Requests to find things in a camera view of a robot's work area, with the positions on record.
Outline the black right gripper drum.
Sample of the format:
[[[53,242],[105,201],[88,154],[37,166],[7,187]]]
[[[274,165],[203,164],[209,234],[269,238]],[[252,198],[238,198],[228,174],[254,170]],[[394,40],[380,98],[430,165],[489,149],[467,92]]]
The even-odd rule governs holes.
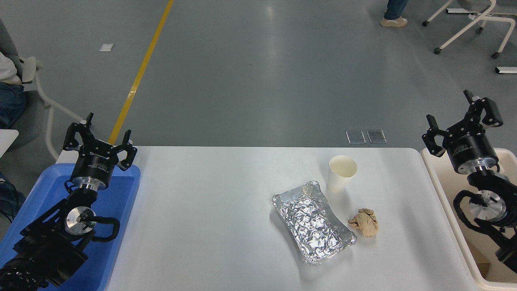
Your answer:
[[[498,164],[498,156],[485,133],[446,136],[443,147],[456,173],[473,173],[476,167],[490,169]]]

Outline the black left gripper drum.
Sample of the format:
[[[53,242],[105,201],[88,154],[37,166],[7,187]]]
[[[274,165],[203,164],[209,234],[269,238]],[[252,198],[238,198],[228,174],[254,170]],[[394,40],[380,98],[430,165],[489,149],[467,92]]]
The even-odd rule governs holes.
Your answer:
[[[100,140],[83,144],[79,148],[79,157],[72,171],[72,180],[91,177],[103,183],[109,183],[118,157],[114,147]]]

